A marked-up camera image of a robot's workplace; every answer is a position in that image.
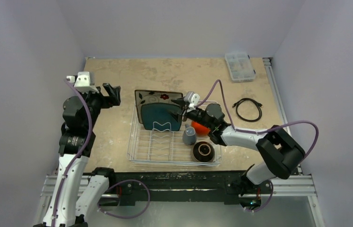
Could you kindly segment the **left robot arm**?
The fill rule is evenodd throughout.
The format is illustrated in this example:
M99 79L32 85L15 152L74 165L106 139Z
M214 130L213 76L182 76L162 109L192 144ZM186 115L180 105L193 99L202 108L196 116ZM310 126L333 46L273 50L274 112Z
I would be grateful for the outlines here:
M100 87L82 94L72 84L67 85L75 94L63 103L57 179L39 227L86 227L102 194L117 187L114 170L98 167L91 173L87 188L79 191L95 141L93 127L102 109L121 104L121 87L104 83L107 95L103 95Z

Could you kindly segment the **grey coffee mug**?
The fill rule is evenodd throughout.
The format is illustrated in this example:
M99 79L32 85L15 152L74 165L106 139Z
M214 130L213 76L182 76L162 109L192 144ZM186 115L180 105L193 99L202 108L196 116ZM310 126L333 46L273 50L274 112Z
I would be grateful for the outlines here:
M196 130L190 124L185 124L185 130L182 135L182 142L187 146L192 146L197 142Z

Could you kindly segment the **teal square plate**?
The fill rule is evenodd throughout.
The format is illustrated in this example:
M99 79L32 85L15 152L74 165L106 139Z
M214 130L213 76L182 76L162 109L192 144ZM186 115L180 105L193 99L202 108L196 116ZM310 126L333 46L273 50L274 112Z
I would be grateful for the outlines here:
M167 110L181 110L178 105L167 103L151 103L143 105L141 116L145 130L179 131L181 123L175 121Z

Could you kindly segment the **square patterned plate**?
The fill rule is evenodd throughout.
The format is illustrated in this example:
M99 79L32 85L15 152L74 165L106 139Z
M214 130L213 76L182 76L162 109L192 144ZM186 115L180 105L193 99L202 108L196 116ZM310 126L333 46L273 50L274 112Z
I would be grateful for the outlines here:
M134 95L139 123L143 123L141 116L141 108L143 105L151 103L169 103L175 105L171 100L183 97L182 92L144 89L136 89Z

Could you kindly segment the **orange bowl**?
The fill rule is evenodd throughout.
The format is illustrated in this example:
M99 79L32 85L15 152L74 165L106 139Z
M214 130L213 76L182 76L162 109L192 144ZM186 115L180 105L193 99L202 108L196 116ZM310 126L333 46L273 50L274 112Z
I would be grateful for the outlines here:
M207 136L210 132L210 129L195 122L195 121L192 121L191 122L191 126L194 128L197 136L199 137L204 137L204 136Z

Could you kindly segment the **brown bowl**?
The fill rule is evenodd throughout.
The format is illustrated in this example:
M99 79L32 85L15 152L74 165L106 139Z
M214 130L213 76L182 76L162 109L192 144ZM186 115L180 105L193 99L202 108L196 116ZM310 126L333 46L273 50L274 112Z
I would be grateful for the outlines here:
M210 143L201 141L193 146L191 155L197 162L209 163L215 158L215 149Z

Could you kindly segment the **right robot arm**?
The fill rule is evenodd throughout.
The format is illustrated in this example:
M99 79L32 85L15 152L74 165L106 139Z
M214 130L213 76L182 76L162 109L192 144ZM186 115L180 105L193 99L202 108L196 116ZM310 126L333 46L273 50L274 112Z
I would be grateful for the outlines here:
M246 192L255 191L261 183L275 177L288 179L305 157L304 149L278 125L265 131L234 128L224 120L225 114L219 104L209 104L205 109L190 109L184 98L171 101L181 107L173 115L208 128L208 137L214 144L249 148L260 153L263 161L251 166L241 177L241 186Z

